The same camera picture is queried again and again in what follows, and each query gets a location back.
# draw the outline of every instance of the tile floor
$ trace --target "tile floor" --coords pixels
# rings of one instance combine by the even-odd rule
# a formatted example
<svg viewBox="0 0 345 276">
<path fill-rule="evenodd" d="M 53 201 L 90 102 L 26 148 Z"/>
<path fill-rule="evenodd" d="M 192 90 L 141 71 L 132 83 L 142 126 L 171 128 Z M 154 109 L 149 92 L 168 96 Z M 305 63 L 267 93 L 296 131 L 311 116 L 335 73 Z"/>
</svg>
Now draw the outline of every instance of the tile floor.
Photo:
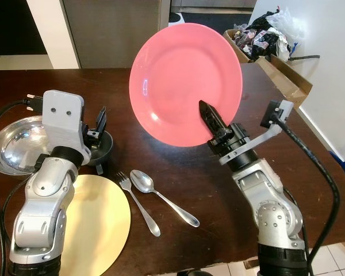
<svg viewBox="0 0 345 276">
<path fill-rule="evenodd" d="M 169 23 L 169 26 L 184 23 L 181 17 L 179 22 Z M 35 70 L 53 69 L 47 55 L 13 55 L 0 56 L 0 70 Z M 345 246 L 341 243 L 323 246 L 317 253 L 313 264 L 315 275 L 345 276 Z M 213 276 L 256 276 L 259 268 L 246 270 L 243 262 L 219 264 L 217 266 L 202 269 Z M 176 276 L 176 273 L 163 274 L 164 276 Z"/>
<path fill-rule="evenodd" d="M 345 246 L 342 243 L 322 246 L 313 263 L 314 275 L 345 276 Z M 213 276 L 256 276 L 258 267 L 248 269 L 243 262 L 224 263 L 201 269 Z M 176 273 L 161 274 L 158 276 L 176 276 Z"/>
</svg>

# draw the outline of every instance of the pink plate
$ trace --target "pink plate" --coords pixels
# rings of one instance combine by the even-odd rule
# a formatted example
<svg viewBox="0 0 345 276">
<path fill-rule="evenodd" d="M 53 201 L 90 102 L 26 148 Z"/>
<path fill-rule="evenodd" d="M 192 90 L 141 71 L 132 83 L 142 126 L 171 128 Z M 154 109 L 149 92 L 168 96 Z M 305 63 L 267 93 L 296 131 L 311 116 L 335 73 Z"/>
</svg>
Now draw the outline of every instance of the pink plate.
<svg viewBox="0 0 345 276">
<path fill-rule="evenodd" d="M 200 100 L 229 124 L 242 96 L 242 71 L 228 42 L 214 30 L 185 23 L 165 28 L 133 63 L 129 96 L 139 123 L 169 145 L 191 147 L 212 138 Z"/>
</svg>

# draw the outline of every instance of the white wall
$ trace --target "white wall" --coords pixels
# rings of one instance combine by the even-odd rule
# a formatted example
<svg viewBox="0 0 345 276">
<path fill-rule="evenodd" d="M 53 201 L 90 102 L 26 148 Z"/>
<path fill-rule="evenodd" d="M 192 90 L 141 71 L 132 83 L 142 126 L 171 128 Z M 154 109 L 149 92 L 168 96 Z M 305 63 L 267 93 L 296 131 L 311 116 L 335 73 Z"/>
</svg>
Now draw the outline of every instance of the white wall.
<svg viewBox="0 0 345 276">
<path fill-rule="evenodd" d="M 61 0 L 27 0 L 54 69 L 79 68 Z"/>
<path fill-rule="evenodd" d="M 313 83 L 300 111 L 345 160 L 345 0 L 257 0 L 250 24 L 278 5 L 306 23 L 305 42 L 293 55 L 321 56 L 291 64 Z"/>
</svg>

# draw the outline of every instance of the yellow plate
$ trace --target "yellow plate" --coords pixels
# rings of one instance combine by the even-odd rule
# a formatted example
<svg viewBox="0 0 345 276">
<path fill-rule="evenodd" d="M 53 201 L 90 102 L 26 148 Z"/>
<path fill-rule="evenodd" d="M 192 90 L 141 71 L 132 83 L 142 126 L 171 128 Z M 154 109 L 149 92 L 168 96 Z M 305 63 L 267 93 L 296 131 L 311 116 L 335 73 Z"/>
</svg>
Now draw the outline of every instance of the yellow plate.
<svg viewBox="0 0 345 276">
<path fill-rule="evenodd" d="M 124 247 L 131 210 L 119 186 L 104 177 L 80 175 L 74 188 L 60 276 L 99 276 Z"/>
</svg>

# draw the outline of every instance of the cable connector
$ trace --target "cable connector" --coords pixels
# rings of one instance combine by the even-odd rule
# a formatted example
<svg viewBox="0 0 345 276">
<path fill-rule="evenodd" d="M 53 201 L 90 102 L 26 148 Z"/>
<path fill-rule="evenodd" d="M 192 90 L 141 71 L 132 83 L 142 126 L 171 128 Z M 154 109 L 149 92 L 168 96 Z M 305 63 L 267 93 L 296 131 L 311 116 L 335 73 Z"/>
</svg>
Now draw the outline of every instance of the cable connector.
<svg viewBox="0 0 345 276">
<path fill-rule="evenodd" d="M 27 105 L 27 110 L 42 113 L 43 97 L 28 94 L 25 104 Z"/>
</svg>

